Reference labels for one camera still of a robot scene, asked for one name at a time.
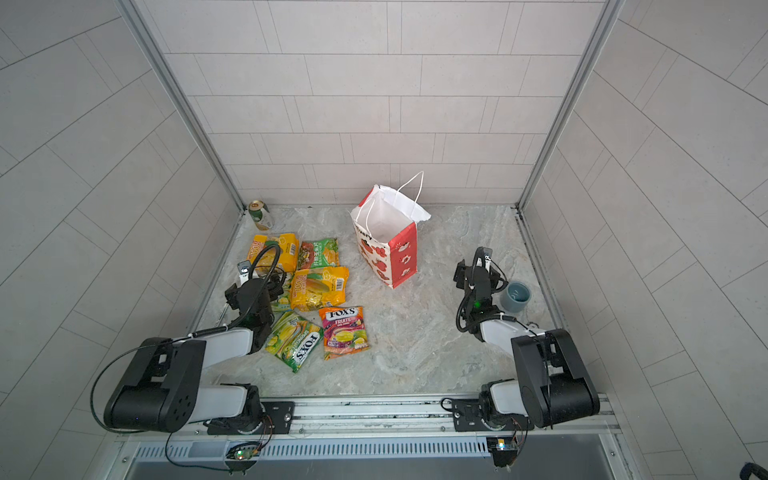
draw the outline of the yellow snack bag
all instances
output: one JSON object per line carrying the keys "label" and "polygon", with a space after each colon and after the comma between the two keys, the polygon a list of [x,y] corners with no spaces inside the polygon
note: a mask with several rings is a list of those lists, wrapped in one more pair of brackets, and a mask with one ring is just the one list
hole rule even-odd
{"label": "yellow snack bag", "polygon": [[297,270],[290,288],[290,306],[302,312],[346,302],[344,288],[349,279],[345,266]]}
{"label": "yellow snack bag", "polygon": [[[299,240],[294,233],[282,233],[279,237],[268,237],[267,235],[256,235],[253,238],[253,243],[248,250],[248,261],[253,263],[256,259],[256,255],[259,254],[264,247],[276,243],[278,247],[283,251],[280,254],[280,258],[277,261],[277,266],[285,270],[286,272],[296,271],[296,262],[298,256],[296,255],[299,249]],[[257,266],[269,266],[272,264],[272,259],[275,257],[275,253],[270,250],[266,252]]]}

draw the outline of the wall tile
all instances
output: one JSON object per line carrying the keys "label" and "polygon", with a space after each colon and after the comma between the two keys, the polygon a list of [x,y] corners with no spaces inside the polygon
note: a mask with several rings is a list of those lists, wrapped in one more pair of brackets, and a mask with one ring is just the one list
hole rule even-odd
{"label": "wall tile", "polygon": [[605,220],[567,164],[563,166],[558,180],[552,187],[552,195],[571,226],[576,241],[584,249],[600,232]]}
{"label": "wall tile", "polygon": [[683,246],[616,160],[608,161],[589,195],[640,276],[648,275]]}
{"label": "wall tile", "polygon": [[48,146],[95,187],[162,121],[147,89],[135,81],[67,127]]}
{"label": "wall tile", "polygon": [[603,151],[603,144],[574,112],[558,139],[558,149],[582,182]]}
{"label": "wall tile", "polygon": [[283,53],[387,52],[385,2],[272,2]]}
{"label": "wall tile", "polygon": [[81,478],[101,440],[100,435],[59,431],[31,479]]}
{"label": "wall tile", "polygon": [[765,345],[701,265],[656,290],[654,298],[742,441],[764,440],[768,419],[760,399],[768,385],[754,379],[768,368]]}
{"label": "wall tile", "polygon": [[317,185],[320,188],[341,187],[339,179],[343,179],[345,188],[367,188],[369,190],[375,184],[390,185],[392,178],[388,164],[323,165],[315,167],[315,175]]}
{"label": "wall tile", "polygon": [[643,369],[645,378],[650,386],[668,382],[692,372],[696,372],[696,366],[690,361],[690,357],[684,351],[675,353],[671,357],[667,357]]}
{"label": "wall tile", "polygon": [[511,164],[520,147],[519,134],[448,134],[444,164]]}
{"label": "wall tile", "polygon": [[357,164],[432,162],[434,134],[352,134]]}
{"label": "wall tile", "polygon": [[768,22],[768,5],[763,2],[708,2],[704,6],[685,0],[654,4],[639,29],[722,78],[727,78],[760,40]]}
{"label": "wall tile", "polygon": [[662,131],[653,132],[627,173],[718,285],[768,260],[766,226]]}
{"label": "wall tile", "polygon": [[143,141],[80,202],[78,209],[121,242],[171,175],[149,142]]}
{"label": "wall tile", "polygon": [[0,28],[29,56],[119,16],[113,3],[98,0],[11,0],[3,2]]}
{"label": "wall tile", "polygon": [[654,129],[645,115],[595,73],[581,92],[576,111],[622,167]]}
{"label": "wall tile", "polygon": [[480,128],[484,107],[483,97],[403,97],[401,129],[474,133]]}
{"label": "wall tile", "polygon": [[304,131],[388,132],[387,97],[296,97]]}
{"label": "wall tile", "polygon": [[387,53],[402,53],[402,2],[387,2]]}
{"label": "wall tile", "polygon": [[111,95],[73,41],[3,68],[0,84],[0,104],[14,112],[0,117],[0,145],[17,159]]}
{"label": "wall tile", "polygon": [[118,242],[109,236],[109,234],[103,231],[96,223],[93,223],[91,219],[83,215],[83,213],[74,209],[64,219],[67,224],[77,230],[83,237],[89,239],[95,243],[97,247],[101,248],[105,253],[111,255],[118,248]]}
{"label": "wall tile", "polygon": [[[99,367],[95,372],[100,372],[109,362],[116,359],[118,355],[126,350],[132,349],[147,338],[157,336],[160,333],[160,329],[165,323],[165,319],[168,317],[173,303],[160,295],[151,287],[148,287],[138,299],[135,308],[131,312],[131,315],[126,320],[123,328],[118,333],[118,337],[112,343],[109,351],[101,360]],[[128,363],[131,362],[131,356],[127,355],[115,362],[104,376],[99,379],[94,391],[94,409],[96,412],[103,412],[104,406],[107,404],[107,400],[112,395],[114,387],[117,386],[118,381],[123,376],[125,368]],[[82,394],[75,403],[76,409],[84,410],[86,412],[91,411],[89,406],[89,397],[91,394],[91,386],[95,376],[91,377],[91,381],[82,389]]]}
{"label": "wall tile", "polygon": [[581,57],[578,55],[533,55],[520,95],[555,97],[565,95]]}
{"label": "wall tile", "polygon": [[254,2],[253,6],[256,7],[256,14],[259,17],[259,26],[261,27],[261,32],[264,35],[267,51],[269,53],[281,53],[283,49],[280,47],[280,39],[277,37],[275,22],[272,20],[272,10],[270,9],[270,3]]}
{"label": "wall tile", "polygon": [[[0,406],[6,438],[13,439],[0,450],[0,464],[9,478],[32,474],[40,458],[29,452],[51,443],[106,351],[74,333],[56,331]],[[56,392],[55,402],[51,392]]]}
{"label": "wall tile", "polygon": [[89,190],[48,147],[0,177],[0,279],[5,280]]}
{"label": "wall tile", "polygon": [[568,225],[562,227],[557,238],[552,241],[554,252],[558,255],[565,278],[571,286],[576,303],[584,320],[589,321],[605,309],[608,302],[603,295],[598,281],[594,278],[587,260],[581,254],[576,238]]}
{"label": "wall tile", "polygon": [[594,341],[640,450],[643,453],[678,450],[680,445],[675,434],[664,418],[618,322],[612,322],[597,332]]}
{"label": "wall tile", "polygon": [[6,64],[15,63],[22,58],[24,54],[19,50],[16,45],[5,33],[0,31],[0,58],[2,58]]}
{"label": "wall tile", "polygon": [[723,293],[750,324],[755,334],[768,343],[768,263],[734,280],[723,288]]}
{"label": "wall tile", "polygon": [[[322,170],[335,167],[323,165]],[[233,165],[234,176],[242,188],[308,188],[303,169],[296,165]],[[338,184],[339,177],[334,179]]]}
{"label": "wall tile", "polygon": [[164,55],[174,77],[187,95],[212,95],[208,82],[200,69],[195,55],[191,53],[169,53]]}
{"label": "wall tile", "polygon": [[560,263],[555,261],[548,270],[550,281],[555,291],[555,296],[558,301],[558,305],[563,312],[568,331],[571,333],[571,337],[576,344],[579,356],[585,365],[589,365],[591,362],[600,358],[598,350],[595,348],[592,336],[589,334],[589,329],[584,322],[584,318],[581,316],[581,311],[578,309],[576,300],[571,293],[571,288],[568,286],[568,281],[565,279],[563,270],[560,267]]}
{"label": "wall tile", "polygon": [[742,203],[758,217],[768,212],[768,180],[744,197]]}
{"label": "wall tile", "polygon": [[418,95],[422,59],[418,55],[307,55],[306,68],[315,95]]}
{"label": "wall tile", "polygon": [[665,50],[651,37],[616,22],[594,70],[623,96],[634,100]]}
{"label": "wall tile", "polygon": [[292,131],[286,106],[281,97],[196,97],[196,99],[213,133],[235,134],[261,131],[290,133]]}
{"label": "wall tile", "polygon": [[632,101],[632,104],[635,107],[641,110],[645,108],[648,100],[650,100],[650,96],[654,94],[661,81],[667,76],[667,72],[672,68],[677,57],[679,57],[679,54],[675,50],[667,48],[664,51],[664,54],[661,55],[661,60],[656,64],[656,67],[654,67],[654,70],[650,73],[650,77],[648,77],[643,84],[643,87],[640,89],[640,93],[638,93],[637,97]]}
{"label": "wall tile", "polygon": [[528,3],[512,53],[581,55],[601,9],[595,3]]}
{"label": "wall tile", "polygon": [[157,220],[142,215],[75,309],[120,330],[172,242]]}
{"label": "wall tile", "polygon": [[408,2],[402,5],[402,53],[498,52],[508,5]]}
{"label": "wall tile", "polygon": [[660,286],[672,280],[678,273],[681,273],[694,263],[696,263],[696,257],[687,247],[682,247],[652,272],[643,277],[645,286],[653,293]]}
{"label": "wall tile", "polygon": [[524,55],[424,55],[421,94],[517,95],[528,62]]}
{"label": "wall tile", "polygon": [[645,461],[653,475],[692,475],[694,473],[682,450],[647,453]]}
{"label": "wall tile", "polygon": [[493,117],[496,115],[496,105],[498,105],[498,97],[485,97],[485,107],[483,108],[482,120],[480,120],[480,130],[478,130],[478,133],[491,133]]}
{"label": "wall tile", "polygon": [[181,291],[213,229],[200,208],[195,207],[157,268],[157,275]]}
{"label": "wall tile", "polygon": [[491,132],[545,134],[558,113],[560,97],[503,97],[498,99]]}
{"label": "wall tile", "polygon": [[[420,171],[424,171],[424,188],[454,187],[463,188],[469,175],[468,165],[435,165],[435,164],[402,164],[400,165],[400,181],[405,182]],[[416,178],[411,185],[418,182]]]}
{"label": "wall tile", "polygon": [[155,202],[181,227],[215,176],[208,160],[197,150],[160,190]]}
{"label": "wall tile", "polygon": [[302,55],[198,54],[214,95],[310,95]]}
{"label": "wall tile", "polygon": [[147,2],[170,53],[266,53],[252,2]]}
{"label": "wall tile", "polygon": [[342,164],[338,134],[263,134],[273,164]]}
{"label": "wall tile", "polygon": [[[701,375],[691,373],[662,383],[654,393],[697,478],[728,478],[751,461]],[[712,429],[718,431],[717,443],[707,440]]]}
{"label": "wall tile", "polygon": [[96,323],[74,310],[67,315],[67,318],[61,324],[61,328],[77,333],[79,336],[93,340],[107,348],[109,348],[114,338],[118,335],[114,330],[108,329],[106,326]]}
{"label": "wall tile", "polygon": [[768,36],[763,35],[750,53],[739,63],[728,81],[738,88],[745,88],[768,64]]}
{"label": "wall tile", "polygon": [[160,330],[160,335],[170,337],[187,335],[193,326],[195,312],[200,307],[204,294],[205,291],[195,282],[187,280],[179,294],[179,300]]}
{"label": "wall tile", "polygon": [[101,56],[101,53],[99,53],[99,50],[96,48],[96,45],[94,45],[94,42],[92,42],[88,37],[88,33],[80,34],[77,37],[74,37],[72,40],[74,40],[74,43],[78,44],[78,47],[83,52],[83,55],[85,55],[85,57],[98,73],[98,76],[101,77],[101,80],[103,80],[105,84],[107,84],[112,93],[115,93],[116,91],[123,88],[123,84],[120,83],[118,77],[114,74],[112,69],[104,60],[104,57]]}
{"label": "wall tile", "polygon": [[480,165],[476,187],[523,188],[531,174],[531,165]]}
{"label": "wall tile", "polygon": [[683,350],[615,237],[605,242],[589,260],[589,265],[640,367]]}
{"label": "wall tile", "polygon": [[609,306],[606,306],[597,315],[593,316],[587,321],[587,328],[589,329],[589,333],[594,335],[598,332],[598,330],[613,322],[615,319],[616,316],[614,315],[614,311],[611,310]]}
{"label": "wall tile", "polygon": [[[63,223],[0,286],[5,306],[0,391],[11,392],[107,259],[106,253]],[[40,291],[48,294],[40,296]],[[35,328],[28,323],[32,304]]]}
{"label": "wall tile", "polygon": [[643,109],[737,198],[768,178],[768,105],[678,58]]}
{"label": "wall tile", "polygon": [[149,62],[122,18],[89,30],[88,37],[123,86],[150,69]]}
{"label": "wall tile", "polygon": [[160,205],[158,205],[155,202],[152,202],[150,206],[147,208],[147,212],[154,217],[157,222],[163,226],[163,228],[170,233],[172,237],[176,237],[176,235],[179,234],[179,227],[174,223],[173,220],[170,219],[168,214],[166,214],[162,208],[160,208]]}
{"label": "wall tile", "polygon": [[250,134],[212,134],[210,141],[225,165],[262,164]]}
{"label": "wall tile", "polygon": [[83,412],[82,410],[72,409],[67,415],[67,419],[64,420],[64,424],[61,426],[61,430],[68,432],[80,432],[89,433],[91,435],[97,435],[104,438],[107,431],[100,427],[96,421],[94,421],[91,412]]}

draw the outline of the wire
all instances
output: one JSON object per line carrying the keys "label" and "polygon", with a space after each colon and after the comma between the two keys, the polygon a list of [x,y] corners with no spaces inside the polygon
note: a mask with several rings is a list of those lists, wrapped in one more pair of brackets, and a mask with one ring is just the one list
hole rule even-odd
{"label": "wire", "polygon": [[171,465],[176,465],[177,467],[181,467],[181,468],[202,468],[204,470],[213,470],[215,472],[227,472],[227,473],[232,473],[233,472],[233,470],[231,468],[215,468],[215,467],[208,467],[208,466],[205,466],[205,465],[182,465],[180,463],[174,462],[168,456],[168,442],[170,441],[170,437],[172,435],[173,435],[173,433],[168,435],[168,438],[165,441],[165,448],[163,449],[163,452],[165,452],[165,459],[168,460]]}

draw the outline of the green snack bag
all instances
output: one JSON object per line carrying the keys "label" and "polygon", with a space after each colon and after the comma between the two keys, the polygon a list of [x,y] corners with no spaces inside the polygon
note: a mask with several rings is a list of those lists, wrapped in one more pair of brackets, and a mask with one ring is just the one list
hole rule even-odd
{"label": "green snack bag", "polygon": [[321,338],[323,329],[294,312],[285,312],[272,328],[264,349],[296,373]]}
{"label": "green snack bag", "polygon": [[301,243],[298,270],[339,265],[339,243],[335,238]]}

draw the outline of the white bag handle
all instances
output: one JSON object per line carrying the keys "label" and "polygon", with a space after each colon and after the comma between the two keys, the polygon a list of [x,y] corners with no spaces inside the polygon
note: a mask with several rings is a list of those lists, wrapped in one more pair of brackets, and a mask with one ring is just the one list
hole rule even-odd
{"label": "white bag handle", "polygon": [[421,194],[422,194],[422,187],[424,186],[424,170],[422,170],[422,171],[418,172],[416,175],[414,175],[413,177],[411,177],[411,180],[408,180],[408,181],[407,181],[407,182],[405,182],[405,183],[404,183],[404,184],[403,184],[403,185],[402,185],[400,188],[398,188],[398,189],[397,189],[397,191],[400,191],[400,190],[402,190],[402,188],[403,188],[405,185],[407,185],[407,184],[410,184],[410,183],[413,181],[413,179],[414,179],[414,178],[416,178],[416,177],[418,177],[419,175],[421,175],[421,176],[422,176],[422,181],[421,181],[421,183],[419,184],[419,192],[416,194],[416,199],[413,201],[413,210],[411,210],[411,217],[413,216],[413,212],[415,212],[415,211],[416,211],[416,202],[418,202],[418,201],[419,201],[419,195],[421,195]]}

